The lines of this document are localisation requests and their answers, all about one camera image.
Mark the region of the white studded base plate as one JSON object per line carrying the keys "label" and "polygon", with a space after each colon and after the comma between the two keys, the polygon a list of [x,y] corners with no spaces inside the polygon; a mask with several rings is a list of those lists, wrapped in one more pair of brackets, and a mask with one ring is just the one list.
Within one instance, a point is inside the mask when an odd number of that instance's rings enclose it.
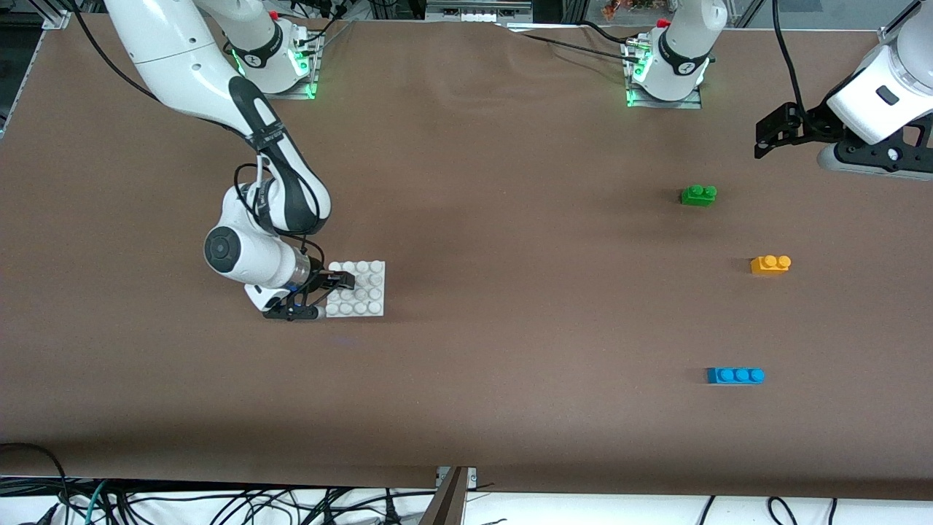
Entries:
{"label": "white studded base plate", "polygon": [[340,284],[327,296],[327,318],[382,316],[386,301],[386,263],[383,260],[344,260],[331,262],[330,272],[342,271],[354,277],[352,286]]}

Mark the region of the blue three-stud block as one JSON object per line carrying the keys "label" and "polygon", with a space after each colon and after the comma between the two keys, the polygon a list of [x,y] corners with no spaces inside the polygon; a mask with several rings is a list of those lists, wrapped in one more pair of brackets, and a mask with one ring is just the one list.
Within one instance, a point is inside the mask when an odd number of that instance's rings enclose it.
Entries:
{"label": "blue three-stud block", "polygon": [[766,373],[757,367],[709,367],[706,369],[708,384],[720,386],[752,386],[763,384]]}

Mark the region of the brown table cover sheet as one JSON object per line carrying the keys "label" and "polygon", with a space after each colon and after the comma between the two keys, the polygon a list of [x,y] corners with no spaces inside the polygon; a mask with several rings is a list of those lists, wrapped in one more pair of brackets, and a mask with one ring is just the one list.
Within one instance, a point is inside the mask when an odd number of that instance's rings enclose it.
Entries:
{"label": "brown table cover sheet", "polygon": [[933,183],[755,159],[776,40],[714,56],[702,109],[644,109],[498,26],[337,30],[276,111],[386,313],[277,322],[203,255],[252,150],[49,32],[0,139],[0,443],[94,478],[933,499]]}

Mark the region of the white power strip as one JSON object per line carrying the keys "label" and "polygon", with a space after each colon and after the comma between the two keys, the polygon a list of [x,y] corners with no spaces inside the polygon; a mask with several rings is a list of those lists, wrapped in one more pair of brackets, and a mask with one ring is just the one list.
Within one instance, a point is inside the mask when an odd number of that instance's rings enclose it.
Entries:
{"label": "white power strip", "polygon": [[426,21],[533,23],[532,0],[426,0]]}

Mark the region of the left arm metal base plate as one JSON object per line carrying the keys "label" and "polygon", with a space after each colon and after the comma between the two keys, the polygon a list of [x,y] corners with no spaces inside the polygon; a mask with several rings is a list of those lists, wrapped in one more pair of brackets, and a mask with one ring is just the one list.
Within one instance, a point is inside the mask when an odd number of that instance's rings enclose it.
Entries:
{"label": "left arm metal base plate", "polygon": [[702,109],[700,84],[709,60],[704,60],[698,67],[694,63],[686,63],[689,74],[679,74],[676,67],[653,53],[647,41],[629,39],[621,44],[620,50],[623,57],[634,59],[623,66],[627,106]]}

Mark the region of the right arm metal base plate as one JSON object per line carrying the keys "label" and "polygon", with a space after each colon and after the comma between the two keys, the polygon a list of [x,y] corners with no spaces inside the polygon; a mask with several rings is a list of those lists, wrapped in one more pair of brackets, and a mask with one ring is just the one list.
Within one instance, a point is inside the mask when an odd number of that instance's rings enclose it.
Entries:
{"label": "right arm metal base plate", "polygon": [[316,98],[324,39],[310,40],[306,27],[278,20],[283,42],[264,64],[253,55],[233,50],[237,70],[253,81],[268,98],[313,100]]}

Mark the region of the grey metal post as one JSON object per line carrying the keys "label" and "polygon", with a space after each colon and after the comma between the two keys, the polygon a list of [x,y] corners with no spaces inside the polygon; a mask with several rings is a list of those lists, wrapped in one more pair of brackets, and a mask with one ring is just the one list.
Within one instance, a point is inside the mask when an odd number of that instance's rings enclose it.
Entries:
{"label": "grey metal post", "polygon": [[467,492],[477,488],[475,467],[440,466],[437,490],[418,525],[463,525]]}

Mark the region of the silver aluminium frame profile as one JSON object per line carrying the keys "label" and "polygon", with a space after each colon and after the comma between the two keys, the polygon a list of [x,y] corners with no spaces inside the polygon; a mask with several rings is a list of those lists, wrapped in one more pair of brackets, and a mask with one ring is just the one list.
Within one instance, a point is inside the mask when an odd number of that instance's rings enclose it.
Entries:
{"label": "silver aluminium frame profile", "polygon": [[59,30],[67,26],[72,12],[70,0],[29,0],[43,17],[42,29]]}

